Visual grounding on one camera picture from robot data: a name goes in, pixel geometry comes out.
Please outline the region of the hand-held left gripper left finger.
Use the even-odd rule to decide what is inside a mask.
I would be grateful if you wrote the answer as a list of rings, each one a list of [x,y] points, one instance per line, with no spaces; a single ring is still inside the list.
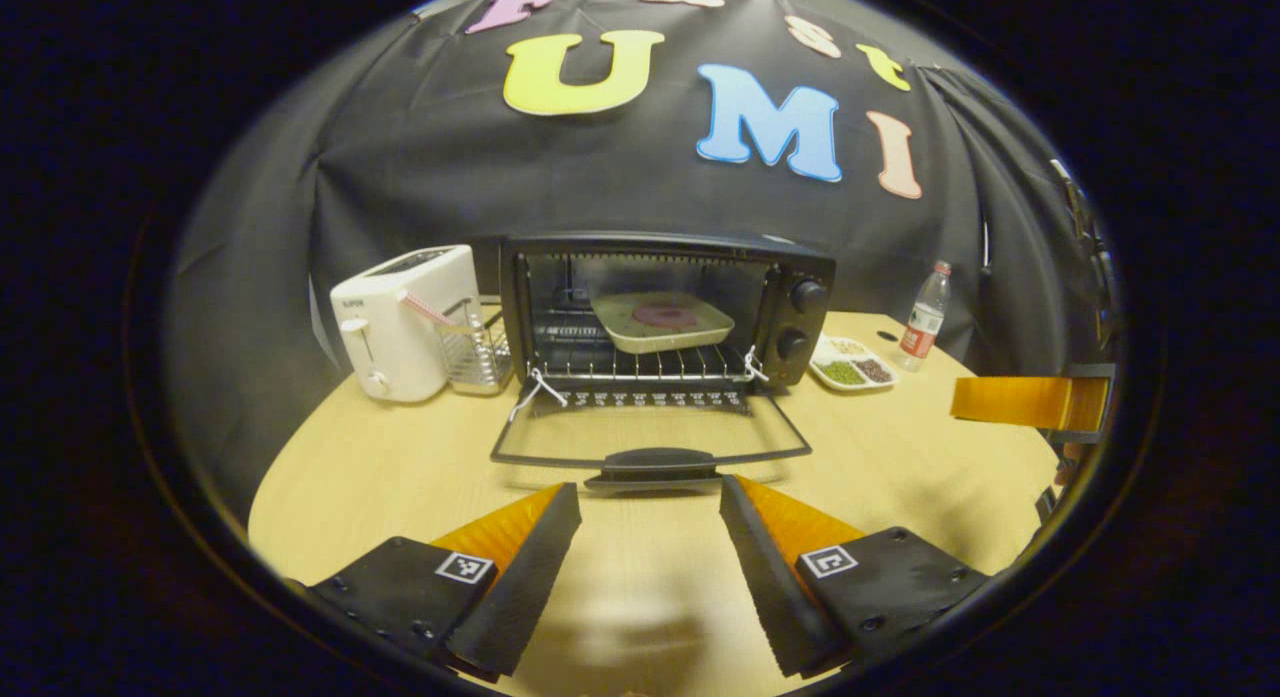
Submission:
[[[515,674],[580,524],[575,483],[553,483],[429,542],[384,538],[307,591],[420,662],[495,680]]]

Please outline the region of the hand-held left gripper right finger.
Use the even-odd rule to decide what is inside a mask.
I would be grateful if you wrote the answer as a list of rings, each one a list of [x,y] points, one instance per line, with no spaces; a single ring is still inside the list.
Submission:
[[[988,581],[911,529],[865,533],[741,474],[722,480],[719,514],[787,677],[883,662]]]

